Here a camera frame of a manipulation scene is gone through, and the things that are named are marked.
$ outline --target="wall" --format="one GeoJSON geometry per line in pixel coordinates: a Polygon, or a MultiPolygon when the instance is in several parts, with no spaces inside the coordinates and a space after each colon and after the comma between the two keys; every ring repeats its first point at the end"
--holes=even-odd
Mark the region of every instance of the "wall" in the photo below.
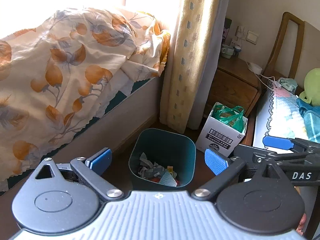
{"type": "Polygon", "coordinates": [[[238,25],[259,33],[256,45],[242,40],[239,57],[264,68],[275,42],[282,14],[291,12],[320,30],[320,0],[229,0],[227,17],[232,19],[227,42],[238,25]]]}

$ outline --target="green plush toy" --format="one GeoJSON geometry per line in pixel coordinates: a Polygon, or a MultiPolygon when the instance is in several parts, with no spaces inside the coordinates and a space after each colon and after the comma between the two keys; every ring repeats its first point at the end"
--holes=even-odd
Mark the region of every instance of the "green plush toy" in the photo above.
{"type": "Polygon", "coordinates": [[[299,98],[307,104],[320,106],[320,68],[314,68],[308,72],[304,79],[304,91],[299,98]]]}

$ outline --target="wooden bed frame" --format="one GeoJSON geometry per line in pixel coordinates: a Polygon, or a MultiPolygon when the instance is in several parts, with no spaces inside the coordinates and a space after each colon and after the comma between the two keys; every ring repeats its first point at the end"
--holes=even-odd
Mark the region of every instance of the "wooden bed frame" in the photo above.
{"type": "MultiPolygon", "coordinates": [[[[292,58],[292,63],[291,63],[291,68],[289,71],[289,75],[286,78],[295,78],[298,65],[299,65],[299,60],[300,60],[300,55],[301,55],[301,50],[302,50],[302,42],[303,42],[303,35],[304,35],[304,28],[305,28],[305,23],[301,19],[297,18],[295,15],[285,12],[282,15],[282,20],[281,24],[279,27],[278,35],[275,41],[275,44],[273,45],[273,49],[271,51],[269,60],[267,62],[267,66],[263,72],[264,76],[274,76],[275,79],[279,79],[280,77],[284,77],[281,73],[277,72],[275,70],[275,65],[276,61],[278,59],[279,53],[281,46],[284,41],[284,36],[288,27],[289,21],[293,21],[298,25],[298,31],[297,31],[297,40],[295,44],[295,49],[294,49],[294,54],[292,58]]],[[[296,89],[296,95],[299,95],[304,89],[301,87],[297,87],[296,89]]],[[[247,135],[244,138],[244,140],[241,142],[242,144],[252,146],[253,143],[253,136],[254,136],[254,128],[255,128],[255,121],[256,121],[256,114],[257,114],[257,106],[252,110],[248,117],[248,125],[247,125],[247,135]]],[[[305,230],[304,237],[306,239],[311,240],[318,228],[320,222],[320,187],[318,187],[317,195],[316,195],[316,200],[315,204],[313,207],[312,214],[310,216],[310,220],[308,223],[308,226],[305,230]]]]}

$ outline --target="nightstand drawer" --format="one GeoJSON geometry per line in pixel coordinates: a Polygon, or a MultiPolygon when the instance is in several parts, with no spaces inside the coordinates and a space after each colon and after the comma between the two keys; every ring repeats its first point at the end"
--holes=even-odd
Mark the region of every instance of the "nightstand drawer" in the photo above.
{"type": "Polygon", "coordinates": [[[210,88],[205,114],[216,102],[227,107],[242,106],[245,111],[257,95],[258,90],[246,82],[217,69],[210,88]]]}

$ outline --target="black lace trim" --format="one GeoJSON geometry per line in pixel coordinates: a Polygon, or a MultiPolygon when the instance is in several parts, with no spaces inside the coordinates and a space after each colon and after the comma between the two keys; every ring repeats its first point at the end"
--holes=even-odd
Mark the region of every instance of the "black lace trim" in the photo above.
{"type": "MultiPolygon", "coordinates": [[[[273,89],[273,85],[272,85],[272,82],[270,80],[268,80],[267,82],[267,85],[269,88],[273,89]]],[[[271,130],[271,127],[270,127],[270,122],[272,121],[272,115],[273,115],[273,98],[274,98],[274,92],[273,90],[270,91],[270,97],[269,97],[269,101],[270,101],[270,105],[269,105],[269,114],[270,114],[270,117],[268,118],[268,121],[267,121],[267,131],[265,132],[264,135],[269,135],[269,132],[271,130]]]]}

